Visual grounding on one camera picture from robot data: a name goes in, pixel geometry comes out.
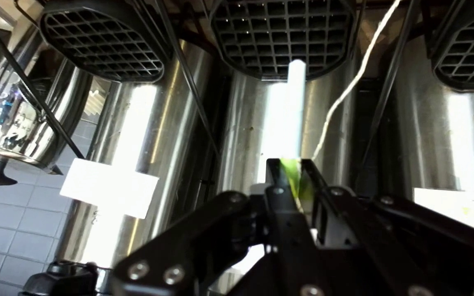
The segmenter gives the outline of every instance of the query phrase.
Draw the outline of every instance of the white cable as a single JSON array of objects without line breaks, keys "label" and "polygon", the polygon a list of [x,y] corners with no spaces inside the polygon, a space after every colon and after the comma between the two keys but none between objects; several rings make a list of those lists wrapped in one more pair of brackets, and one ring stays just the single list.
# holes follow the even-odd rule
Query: white cable
[{"label": "white cable", "polygon": [[325,145],[325,140],[326,140],[326,134],[328,134],[328,130],[330,130],[330,124],[331,124],[331,120],[333,120],[335,112],[336,112],[338,107],[348,99],[348,96],[353,92],[353,89],[358,86],[358,83],[364,78],[366,69],[368,69],[368,66],[369,66],[371,55],[373,55],[373,51],[374,51],[374,46],[376,46],[376,43],[379,41],[382,32],[386,30],[389,20],[392,18],[392,15],[394,15],[394,14],[397,12],[397,9],[401,7],[401,2],[402,2],[402,0],[396,0],[396,2],[391,5],[391,9],[387,10],[387,14],[384,15],[379,28],[376,30],[376,33],[374,33],[374,37],[373,37],[373,40],[371,40],[371,43],[369,43],[369,48],[368,48],[368,51],[366,51],[366,55],[364,55],[363,65],[361,65],[356,78],[353,79],[353,83],[348,86],[348,89],[340,96],[340,99],[331,106],[330,112],[326,114],[325,125],[323,125],[323,132],[322,132],[322,139],[320,139],[318,147],[317,147],[317,150],[315,150],[313,160],[317,160],[318,155],[320,155],[320,152],[323,150],[323,145]]}]

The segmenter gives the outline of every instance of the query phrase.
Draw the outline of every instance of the white label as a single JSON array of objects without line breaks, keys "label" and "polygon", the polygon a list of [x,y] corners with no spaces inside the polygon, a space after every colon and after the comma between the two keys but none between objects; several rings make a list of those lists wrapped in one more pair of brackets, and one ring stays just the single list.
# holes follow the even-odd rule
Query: white label
[{"label": "white label", "polygon": [[103,163],[75,160],[62,196],[144,219],[159,178]]},{"label": "white label", "polygon": [[474,227],[474,193],[415,188],[415,203]]}]

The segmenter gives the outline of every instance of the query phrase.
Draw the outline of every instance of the screw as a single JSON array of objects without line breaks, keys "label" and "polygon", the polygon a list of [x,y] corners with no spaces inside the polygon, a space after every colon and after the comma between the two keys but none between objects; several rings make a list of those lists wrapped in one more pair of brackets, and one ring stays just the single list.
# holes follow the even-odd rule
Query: screw
[{"label": "screw", "polygon": [[129,268],[129,278],[137,282],[150,273],[150,265],[147,262],[139,262]]},{"label": "screw", "polygon": [[302,288],[302,296],[325,296],[325,295],[318,287],[305,285]]},{"label": "screw", "polygon": [[275,194],[284,194],[285,189],[284,189],[284,188],[274,188],[274,193],[275,193]]},{"label": "screw", "polygon": [[387,204],[387,206],[392,206],[396,201],[394,201],[392,198],[389,198],[389,196],[384,196],[384,198],[381,199],[381,203],[382,203],[382,204]]},{"label": "screw", "polygon": [[343,189],[335,188],[335,189],[331,189],[331,194],[333,196],[343,196]]},{"label": "screw", "polygon": [[187,277],[187,272],[183,267],[173,267],[173,268],[168,268],[167,273],[165,273],[165,282],[167,285],[177,285],[177,283],[182,283]]},{"label": "screw", "polygon": [[433,293],[425,287],[414,285],[409,288],[409,296],[433,296]]}]

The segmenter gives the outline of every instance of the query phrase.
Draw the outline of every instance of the black grille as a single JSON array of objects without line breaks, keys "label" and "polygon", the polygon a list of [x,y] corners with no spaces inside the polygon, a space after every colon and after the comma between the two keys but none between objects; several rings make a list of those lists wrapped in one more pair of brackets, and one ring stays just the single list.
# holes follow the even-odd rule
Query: black grille
[{"label": "black grille", "polygon": [[168,61],[165,46],[147,32],[137,12],[114,7],[50,4],[42,18],[45,38],[76,66],[114,81],[159,81]]},{"label": "black grille", "polygon": [[262,79],[287,79],[294,60],[310,79],[333,71],[350,55],[353,23],[343,0],[221,0],[211,18],[224,60]]},{"label": "black grille", "polygon": [[463,7],[435,51],[433,66],[438,78],[457,89],[474,89],[474,10]]}]

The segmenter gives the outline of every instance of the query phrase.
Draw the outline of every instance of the metal cylinder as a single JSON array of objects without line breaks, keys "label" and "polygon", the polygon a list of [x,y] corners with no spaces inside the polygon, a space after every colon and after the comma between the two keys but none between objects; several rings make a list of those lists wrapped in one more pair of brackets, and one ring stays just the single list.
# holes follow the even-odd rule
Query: metal cylinder
[{"label": "metal cylinder", "polygon": [[[192,43],[182,41],[182,46],[201,99],[215,96],[208,83],[218,83],[216,71],[221,65]],[[103,268],[113,268],[164,232],[178,203],[183,176],[192,170],[185,163],[196,124],[193,94],[177,60],[159,84],[117,84],[108,97],[89,158],[159,176],[152,206],[145,219],[134,219],[117,211],[75,203],[58,259],[96,262]],[[208,142],[198,150],[210,150]]]},{"label": "metal cylinder", "polygon": [[396,119],[410,199],[414,188],[474,191],[474,92],[458,92],[440,83],[424,37],[404,51]]},{"label": "metal cylinder", "polygon": [[[269,158],[312,158],[326,114],[353,79],[354,66],[356,63],[350,61],[331,74],[307,83],[303,102],[290,104],[285,104],[294,101],[294,97],[287,97],[290,92],[285,83],[264,83],[236,74],[223,148],[220,191],[251,193],[251,186],[266,183]],[[336,112],[325,148],[315,160],[331,185],[350,186],[354,104],[354,96],[351,96]]]},{"label": "metal cylinder", "polygon": [[[20,20],[10,43],[47,106],[71,135],[85,112],[93,76],[48,48],[29,20]],[[53,170],[66,143],[47,124],[43,111],[29,101],[20,79],[0,56],[0,157]]]}]

